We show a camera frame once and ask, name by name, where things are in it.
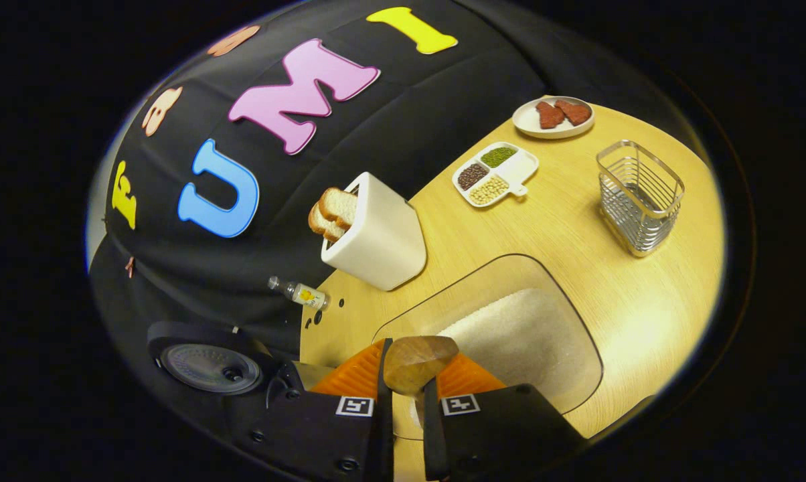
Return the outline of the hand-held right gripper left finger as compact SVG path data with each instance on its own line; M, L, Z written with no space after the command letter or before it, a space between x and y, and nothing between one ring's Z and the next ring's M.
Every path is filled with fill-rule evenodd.
M393 482L391 339L341 366L282 363L262 390L232 403L232 441L287 482Z

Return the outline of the small glass bottle yellow label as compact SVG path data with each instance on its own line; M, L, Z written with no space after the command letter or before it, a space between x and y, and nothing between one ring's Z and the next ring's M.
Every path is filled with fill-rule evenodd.
M329 307L329 297L304 283L285 281L277 276L269 277L266 282L273 291L280 293L286 299L316 311L326 311Z

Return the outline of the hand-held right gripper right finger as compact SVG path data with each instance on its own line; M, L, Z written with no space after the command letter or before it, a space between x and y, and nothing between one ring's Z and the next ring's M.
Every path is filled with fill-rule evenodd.
M588 446L537 388L508 386L461 353L424 387L422 432L436 482L534 482Z

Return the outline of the white round plate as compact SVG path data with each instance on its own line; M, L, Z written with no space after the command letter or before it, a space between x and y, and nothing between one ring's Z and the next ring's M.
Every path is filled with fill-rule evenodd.
M568 119L565 118L563 123L558 125L555 129L541 129L540 117L535 110L535 105L540 101L554 105L557 100L566 100L572 104L585 104L592 110L592 116L582 125L574 126L568 121ZM512 122L520 132L529 135L530 137L557 140L568 139L570 137L576 137L577 135L586 133L593 127L595 118L596 114L594 113L593 107L583 100L570 96L546 96L543 98L538 98L537 100L530 100L529 102L522 104L522 106L520 106L513 114Z

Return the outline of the metal wire chopstick holder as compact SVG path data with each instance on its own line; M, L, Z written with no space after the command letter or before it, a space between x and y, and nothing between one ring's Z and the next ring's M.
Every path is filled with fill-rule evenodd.
M600 211L633 256L649 256L672 232L686 187L662 159L621 139L596 153Z

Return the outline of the white toaster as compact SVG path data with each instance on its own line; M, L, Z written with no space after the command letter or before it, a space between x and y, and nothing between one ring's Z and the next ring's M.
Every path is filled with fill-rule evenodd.
M384 292L418 276L427 252L415 208L371 173L346 190L356 194L355 220L335 243L323 241L321 260Z

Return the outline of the white divided dish of beans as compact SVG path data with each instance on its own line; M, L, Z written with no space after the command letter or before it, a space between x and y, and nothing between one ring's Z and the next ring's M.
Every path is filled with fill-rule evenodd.
M468 204L485 210L508 196L518 200L527 196L526 183L538 168L540 160L529 151L497 141L463 162L451 182Z

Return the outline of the clear plastic container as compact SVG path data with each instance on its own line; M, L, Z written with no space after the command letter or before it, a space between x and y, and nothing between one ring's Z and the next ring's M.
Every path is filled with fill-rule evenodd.
M507 386L528 382L584 437L604 368L577 308L538 260L498 257L386 321L375 339L442 335Z

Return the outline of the black backdrop cloth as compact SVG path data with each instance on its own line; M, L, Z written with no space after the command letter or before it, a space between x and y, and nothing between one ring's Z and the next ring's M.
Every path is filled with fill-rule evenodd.
M686 116L641 68L511 0L305 0L249 27L140 101L91 193L95 303L131 373L161 398L194 396L149 356L156 321L240 326L298 356L296 309L265 282L318 286L332 274L307 223L326 188L368 171L410 198L540 94L694 146Z

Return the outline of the dark grey rice cooker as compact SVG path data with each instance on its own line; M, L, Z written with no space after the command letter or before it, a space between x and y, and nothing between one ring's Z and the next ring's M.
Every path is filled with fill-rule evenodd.
M148 329L147 347L156 366L191 390L207 412L204 420L221 433L232 434L268 410L275 397L308 387L295 361L241 327L156 321Z

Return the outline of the wooden spoon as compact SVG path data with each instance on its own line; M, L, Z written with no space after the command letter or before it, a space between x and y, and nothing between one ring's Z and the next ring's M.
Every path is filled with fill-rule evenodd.
M424 426L424 387L459 354L456 341L439 335L394 339L384 356L384 383L395 394L413 399Z

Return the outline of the red meat piece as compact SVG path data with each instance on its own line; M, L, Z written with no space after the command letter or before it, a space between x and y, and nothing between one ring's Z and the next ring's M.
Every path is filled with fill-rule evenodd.
M555 129L566 118L563 110L544 101L538 102L535 105L535 110L540 117L541 129Z
M560 109L565 118L574 126L582 125L592 116L592 110L585 104L572 104L566 100L557 100L555 107Z

